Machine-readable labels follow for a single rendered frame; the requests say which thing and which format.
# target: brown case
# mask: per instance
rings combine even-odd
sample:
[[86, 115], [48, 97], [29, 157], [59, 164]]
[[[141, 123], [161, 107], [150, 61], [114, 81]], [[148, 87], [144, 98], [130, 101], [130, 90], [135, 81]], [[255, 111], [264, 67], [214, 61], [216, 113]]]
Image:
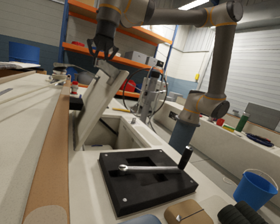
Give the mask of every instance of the brown case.
[[[202, 209], [203, 208], [195, 200], [190, 199], [168, 207], [164, 213], [164, 217], [168, 224], [214, 224], [205, 210], [200, 211]], [[191, 216], [179, 222], [176, 220], [178, 215], [180, 215], [182, 219]]]

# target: ceiling light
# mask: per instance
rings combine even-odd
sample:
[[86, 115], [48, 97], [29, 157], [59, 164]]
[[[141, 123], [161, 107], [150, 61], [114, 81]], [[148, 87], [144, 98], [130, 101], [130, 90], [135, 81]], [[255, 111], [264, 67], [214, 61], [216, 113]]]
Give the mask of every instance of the ceiling light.
[[184, 5], [184, 6], [180, 7], [180, 8], [178, 8], [178, 9], [179, 10], [189, 10], [189, 9], [195, 8], [195, 7], [199, 6], [199, 5], [202, 5], [202, 4], [204, 4], [204, 3], [208, 2], [208, 1], [209, 0], [195, 0], [195, 1], [193, 1], [193, 2], [191, 2], [189, 4], [187, 4], [187, 5]]

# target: robotic arm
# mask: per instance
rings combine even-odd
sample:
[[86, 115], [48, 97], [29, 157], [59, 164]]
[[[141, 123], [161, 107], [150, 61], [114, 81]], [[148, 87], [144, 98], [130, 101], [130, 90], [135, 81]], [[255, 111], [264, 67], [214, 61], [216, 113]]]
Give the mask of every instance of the robotic arm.
[[[94, 42], [98, 52], [105, 52], [105, 59], [115, 55], [114, 35], [116, 28], [130, 28], [141, 25], [179, 24], [196, 27], [216, 27], [216, 38], [211, 67], [210, 83], [207, 93], [190, 91], [185, 107], [177, 117], [169, 144], [181, 154], [191, 141], [196, 127], [200, 126], [199, 114], [221, 118], [229, 109], [225, 86], [231, 59], [236, 23], [243, 16], [242, 4], [236, 0], [199, 10], [155, 9], [154, 0], [100, 0], [98, 26], [94, 40], [88, 40], [89, 52], [93, 54]], [[113, 54], [108, 58], [109, 49]]]

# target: gray floor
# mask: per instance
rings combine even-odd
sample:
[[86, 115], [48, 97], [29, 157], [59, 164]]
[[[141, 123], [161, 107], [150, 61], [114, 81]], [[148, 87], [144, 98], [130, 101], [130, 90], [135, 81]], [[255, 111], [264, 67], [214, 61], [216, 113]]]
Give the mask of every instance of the gray floor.
[[[122, 99], [117, 99], [121, 104], [123, 104]], [[125, 100], [128, 108], [135, 105], [137, 102], [132, 100]], [[166, 127], [162, 126], [158, 122], [154, 122], [152, 119], [152, 127], [155, 132], [167, 143], [170, 140], [171, 131]], [[209, 159], [208, 156], [204, 155], [199, 151], [199, 149], [194, 149], [193, 155], [190, 162], [203, 174], [205, 174], [211, 181], [213, 181], [218, 187], [226, 192], [230, 197], [233, 198], [233, 193], [239, 183], [239, 179], [233, 174], [228, 172], [226, 169], [218, 165], [213, 160]], [[228, 178], [234, 183], [226, 183], [223, 178]], [[269, 223], [269, 224], [280, 224], [280, 209], [271, 202], [266, 203], [265, 206], [258, 210], [258, 213]]]

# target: green bottle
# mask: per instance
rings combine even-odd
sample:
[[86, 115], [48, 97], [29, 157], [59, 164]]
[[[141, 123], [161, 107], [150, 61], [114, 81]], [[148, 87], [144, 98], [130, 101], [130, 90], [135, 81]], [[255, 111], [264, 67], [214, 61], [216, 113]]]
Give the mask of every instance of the green bottle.
[[244, 112], [243, 116], [240, 118], [238, 126], [236, 126], [235, 130], [238, 132], [241, 132], [243, 130], [243, 127], [247, 123], [247, 120], [249, 117], [250, 117], [250, 114]]

